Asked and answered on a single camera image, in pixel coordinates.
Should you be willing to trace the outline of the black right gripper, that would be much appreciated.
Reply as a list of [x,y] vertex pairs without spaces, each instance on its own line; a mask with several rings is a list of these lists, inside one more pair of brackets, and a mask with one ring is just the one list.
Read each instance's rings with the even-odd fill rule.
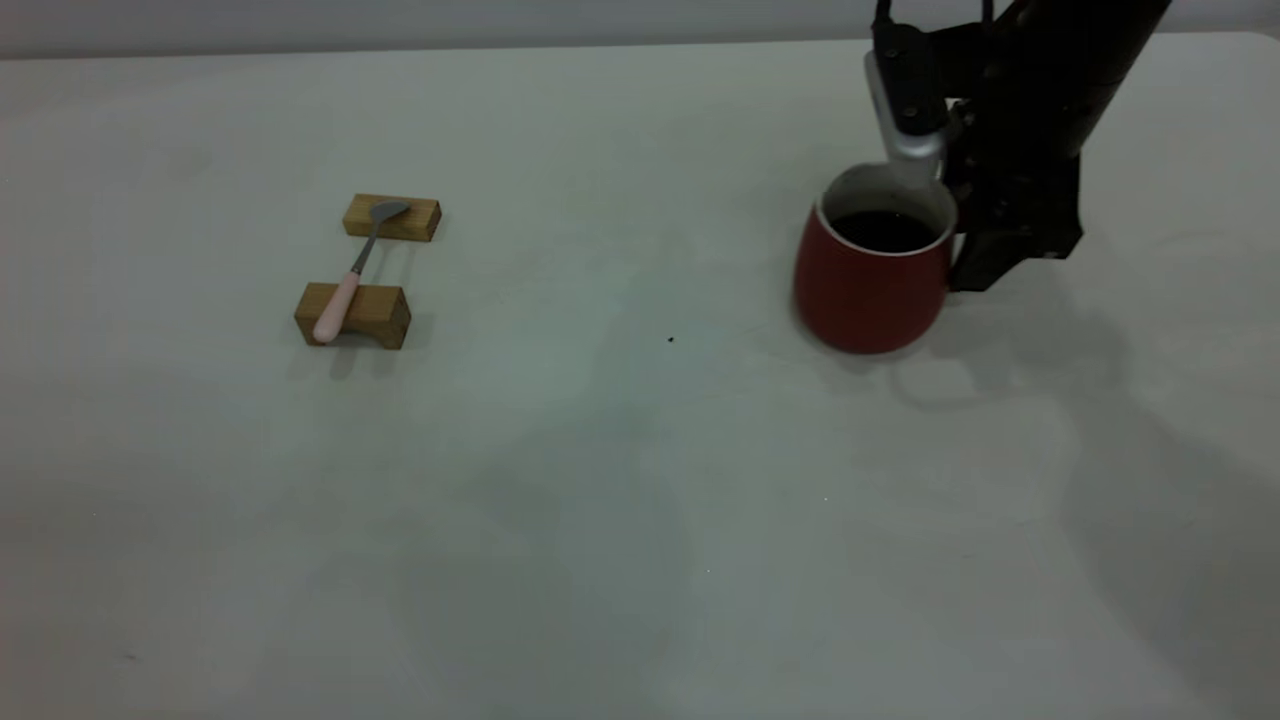
[[959,97],[943,183],[963,242],[948,290],[986,292],[1027,259],[1065,259],[1079,219],[1087,101],[1062,95]]

